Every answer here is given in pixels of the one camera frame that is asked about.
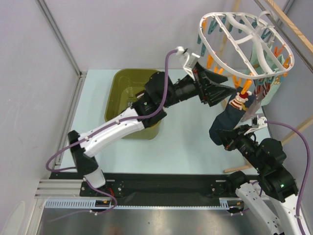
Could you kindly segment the white round clip hanger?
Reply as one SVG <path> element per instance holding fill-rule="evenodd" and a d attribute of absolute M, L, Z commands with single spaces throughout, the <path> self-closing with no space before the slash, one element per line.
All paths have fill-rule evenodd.
<path fill-rule="evenodd" d="M 200 19 L 201 55 L 207 64 L 243 79 L 287 75 L 295 58 L 288 43 L 273 25 L 243 12 L 211 12 Z"/>

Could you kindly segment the mustard yellow striped sock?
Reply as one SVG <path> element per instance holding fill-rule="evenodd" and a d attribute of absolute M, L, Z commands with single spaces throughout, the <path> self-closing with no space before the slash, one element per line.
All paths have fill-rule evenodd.
<path fill-rule="evenodd" d="M 138 92 L 138 93 L 135 95 L 135 97 L 136 97 L 137 99 L 140 99 L 144 94 L 145 94 L 145 91 L 143 90 L 143 91 Z"/>

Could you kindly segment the grey beige sock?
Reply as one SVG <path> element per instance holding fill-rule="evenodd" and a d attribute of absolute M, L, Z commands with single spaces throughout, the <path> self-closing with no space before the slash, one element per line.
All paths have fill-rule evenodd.
<path fill-rule="evenodd" d="M 251 117 L 254 116 L 260 108 L 261 108 L 261 101 L 258 98 L 255 98 L 253 103 L 250 105 L 248 110 L 243 115 L 241 122 L 245 122 L 251 119 Z"/>

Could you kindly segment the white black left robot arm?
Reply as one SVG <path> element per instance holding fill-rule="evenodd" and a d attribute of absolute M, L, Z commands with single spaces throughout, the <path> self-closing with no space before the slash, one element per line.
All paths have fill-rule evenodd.
<path fill-rule="evenodd" d="M 227 78 L 202 68 L 199 63 L 191 74 L 172 83 L 168 72 L 157 71 L 151 75 L 141 96 L 130 107 L 115 118 L 85 133 L 73 130 L 67 135 L 70 152 L 76 170 L 90 184 L 97 196 L 104 195 L 108 184 L 95 155 L 117 140 L 146 128 L 150 128 L 166 117 L 164 108 L 199 97 L 201 103 L 210 107 L 236 93 L 236 89 L 224 85 Z"/>

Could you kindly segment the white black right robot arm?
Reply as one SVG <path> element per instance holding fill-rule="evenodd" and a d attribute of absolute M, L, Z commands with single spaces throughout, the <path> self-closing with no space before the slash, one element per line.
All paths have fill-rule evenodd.
<path fill-rule="evenodd" d="M 225 190 L 230 196 L 238 196 L 251 210 L 268 235 L 308 235 L 310 230 L 301 212 L 302 189 L 285 169 L 286 154 L 280 141 L 272 138 L 261 143 L 251 136 L 266 128 L 264 124 L 242 125 L 233 130 L 217 130 L 227 151 L 238 150 L 257 170 L 257 181 L 274 205 L 276 213 L 268 207 L 256 192 L 247 176 L 236 171 L 227 176 Z"/>

